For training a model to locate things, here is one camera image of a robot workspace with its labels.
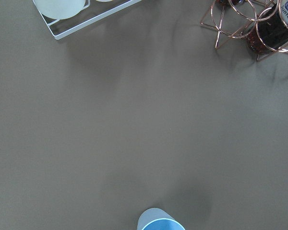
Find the light blue cup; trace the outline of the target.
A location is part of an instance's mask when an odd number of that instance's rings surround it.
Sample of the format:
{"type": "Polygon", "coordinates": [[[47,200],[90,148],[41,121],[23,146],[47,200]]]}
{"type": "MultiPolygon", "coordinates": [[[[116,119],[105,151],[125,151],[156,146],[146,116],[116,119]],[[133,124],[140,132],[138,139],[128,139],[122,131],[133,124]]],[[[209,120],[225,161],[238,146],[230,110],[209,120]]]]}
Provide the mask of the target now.
{"type": "Polygon", "coordinates": [[[162,209],[149,208],[139,216],[137,230],[185,230],[185,228],[162,209]]]}

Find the white cup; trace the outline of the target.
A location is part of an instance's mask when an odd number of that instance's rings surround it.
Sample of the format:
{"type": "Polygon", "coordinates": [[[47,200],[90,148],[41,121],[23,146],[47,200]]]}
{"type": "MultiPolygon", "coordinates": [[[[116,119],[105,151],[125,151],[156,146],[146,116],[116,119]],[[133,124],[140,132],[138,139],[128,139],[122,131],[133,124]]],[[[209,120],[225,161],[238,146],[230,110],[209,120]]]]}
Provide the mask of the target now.
{"type": "Polygon", "coordinates": [[[86,0],[35,0],[35,6],[46,17],[68,19],[78,14],[86,0]]]}

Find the bottle in rack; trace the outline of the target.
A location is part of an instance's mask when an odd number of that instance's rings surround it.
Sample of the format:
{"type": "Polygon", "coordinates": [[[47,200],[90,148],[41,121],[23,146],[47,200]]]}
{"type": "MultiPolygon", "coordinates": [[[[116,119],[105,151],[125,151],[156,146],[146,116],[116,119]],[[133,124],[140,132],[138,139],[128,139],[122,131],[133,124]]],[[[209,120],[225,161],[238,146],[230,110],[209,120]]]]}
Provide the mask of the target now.
{"type": "Polygon", "coordinates": [[[257,27],[246,37],[248,48],[256,54],[268,54],[270,49],[278,49],[288,42],[288,0],[283,0],[280,7],[274,5],[265,13],[270,16],[258,22],[257,27]]]}

